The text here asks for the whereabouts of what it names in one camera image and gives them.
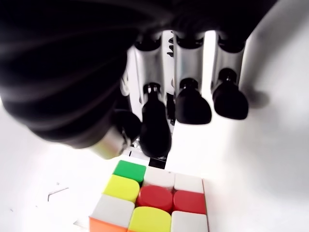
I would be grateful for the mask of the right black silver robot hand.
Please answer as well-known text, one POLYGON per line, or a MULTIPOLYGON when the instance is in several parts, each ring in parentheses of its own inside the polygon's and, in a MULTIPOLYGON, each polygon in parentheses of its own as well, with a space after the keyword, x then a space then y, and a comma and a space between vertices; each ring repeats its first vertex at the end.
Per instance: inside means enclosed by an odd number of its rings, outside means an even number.
POLYGON ((87 148, 144 126, 127 108, 127 51, 143 34, 216 30, 246 40, 272 0, 3 0, 0 98, 38 137, 87 148))

